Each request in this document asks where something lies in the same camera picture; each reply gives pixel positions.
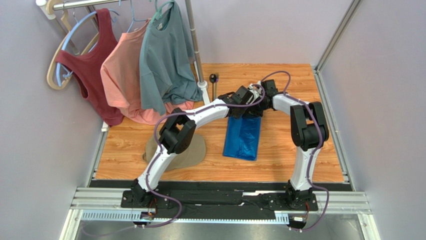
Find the blue cloth napkin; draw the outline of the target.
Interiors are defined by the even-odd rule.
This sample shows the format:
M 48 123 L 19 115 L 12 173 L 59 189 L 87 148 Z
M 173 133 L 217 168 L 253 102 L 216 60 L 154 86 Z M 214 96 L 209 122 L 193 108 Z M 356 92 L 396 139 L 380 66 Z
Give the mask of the blue cloth napkin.
M 256 161 L 260 135 L 260 117 L 229 117 L 222 154 L 225 157 Z

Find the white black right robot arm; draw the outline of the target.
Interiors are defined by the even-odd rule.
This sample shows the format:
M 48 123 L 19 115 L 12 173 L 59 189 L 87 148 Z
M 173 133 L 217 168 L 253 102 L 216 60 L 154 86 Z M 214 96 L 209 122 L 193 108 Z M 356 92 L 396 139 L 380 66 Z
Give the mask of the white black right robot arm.
M 280 93 L 272 79 L 250 84 L 248 91 L 251 111 L 273 109 L 290 116 L 291 139 L 296 146 L 296 157 L 286 192 L 295 200 L 309 198 L 313 189 L 319 188 L 312 183 L 312 176 L 321 148 L 330 136 L 322 103 L 303 101 L 285 91 Z

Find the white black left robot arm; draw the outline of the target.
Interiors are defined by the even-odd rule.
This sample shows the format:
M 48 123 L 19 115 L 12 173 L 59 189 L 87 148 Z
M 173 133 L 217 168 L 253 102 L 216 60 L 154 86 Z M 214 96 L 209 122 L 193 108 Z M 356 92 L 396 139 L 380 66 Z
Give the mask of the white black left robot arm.
M 159 180 L 172 160 L 183 153 L 193 139 L 196 129 L 229 116 L 240 117 L 246 109 L 256 106 L 266 96 L 266 90 L 259 84 L 248 88 L 241 86 L 231 95 L 221 95 L 211 103 L 193 110 L 183 111 L 177 108 L 173 113 L 161 118 L 165 121 L 159 131 L 154 127 L 153 137 L 157 143 L 156 152 L 144 172 L 133 181 L 130 189 L 138 199 L 143 199 L 158 186 Z

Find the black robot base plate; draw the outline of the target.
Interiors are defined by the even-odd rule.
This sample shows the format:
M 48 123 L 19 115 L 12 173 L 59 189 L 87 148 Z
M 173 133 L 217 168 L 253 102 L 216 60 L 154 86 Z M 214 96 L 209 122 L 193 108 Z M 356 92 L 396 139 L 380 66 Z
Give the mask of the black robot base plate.
M 285 192 L 244 192 L 242 190 L 162 190 L 163 195 L 157 196 L 147 193 L 143 200 L 138 200 L 130 190 L 122 194 L 120 206 L 122 208 L 154 208 L 171 209 L 178 204 L 170 200 L 174 198 L 181 204 L 189 206 L 257 206 L 260 209 L 272 211 L 318 211 L 318 202 L 315 198 L 307 203 L 301 203 L 297 208 L 291 208 L 286 203 Z

